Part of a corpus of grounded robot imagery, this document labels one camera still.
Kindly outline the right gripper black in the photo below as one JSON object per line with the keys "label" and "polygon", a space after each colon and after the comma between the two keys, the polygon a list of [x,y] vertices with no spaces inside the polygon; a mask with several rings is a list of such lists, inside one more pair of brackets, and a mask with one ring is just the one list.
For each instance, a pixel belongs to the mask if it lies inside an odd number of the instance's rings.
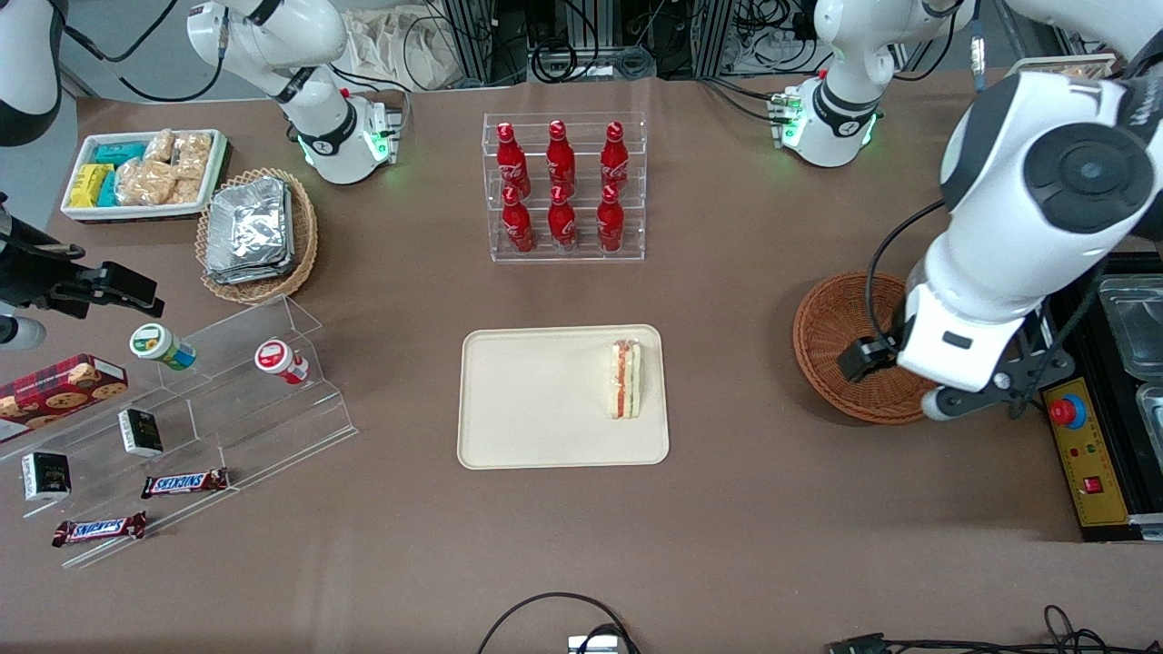
{"label": "right gripper black", "polygon": [[[65,244],[17,220],[1,206],[1,303],[86,317],[90,305],[115,305],[163,317],[157,282],[114,262],[95,269],[76,263],[84,248]],[[53,296],[64,285],[64,298]]]}

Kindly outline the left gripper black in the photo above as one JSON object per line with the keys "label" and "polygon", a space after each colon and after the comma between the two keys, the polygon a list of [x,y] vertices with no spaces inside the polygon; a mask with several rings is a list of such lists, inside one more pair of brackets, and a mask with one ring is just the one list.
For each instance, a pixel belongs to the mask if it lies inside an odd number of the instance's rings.
{"label": "left gripper black", "polygon": [[[863,382],[871,375],[897,367],[901,334],[859,337],[839,353],[836,364],[847,382]],[[1009,419],[1021,418],[1039,401],[1042,391],[1071,378],[1076,363],[1066,351],[1021,351],[1007,362],[1009,390],[983,389],[963,394],[963,413],[968,415],[1000,404],[1007,404]]]}

